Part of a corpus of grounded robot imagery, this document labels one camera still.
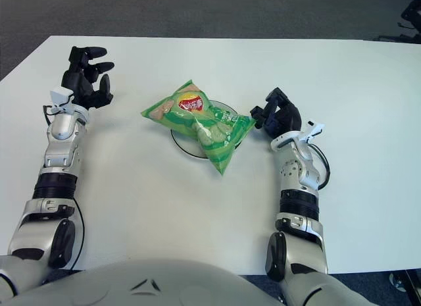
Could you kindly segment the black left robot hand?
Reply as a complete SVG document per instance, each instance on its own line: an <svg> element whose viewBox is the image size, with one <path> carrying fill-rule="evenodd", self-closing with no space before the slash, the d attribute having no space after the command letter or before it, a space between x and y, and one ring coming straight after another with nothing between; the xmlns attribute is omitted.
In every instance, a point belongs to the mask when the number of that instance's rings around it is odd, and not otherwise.
<svg viewBox="0 0 421 306"><path fill-rule="evenodd" d="M70 65L63 74L61 86L73 91L73 104L89 110L111 103L113 94L107 72L114 68L114 63L89 63L106 54L104 47L72 47Z"/></svg>

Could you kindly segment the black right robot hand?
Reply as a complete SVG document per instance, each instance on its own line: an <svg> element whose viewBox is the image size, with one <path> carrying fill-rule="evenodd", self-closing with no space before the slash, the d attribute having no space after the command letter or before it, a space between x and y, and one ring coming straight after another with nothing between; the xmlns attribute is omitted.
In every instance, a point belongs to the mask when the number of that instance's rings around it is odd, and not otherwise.
<svg viewBox="0 0 421 306"><path fill-rule="evenodd" d="M290 131L301 130L299 110L280 88L268 94L264 108L256 106L250 114L256 121L255 128L262 128L272 139Z"/></svg>

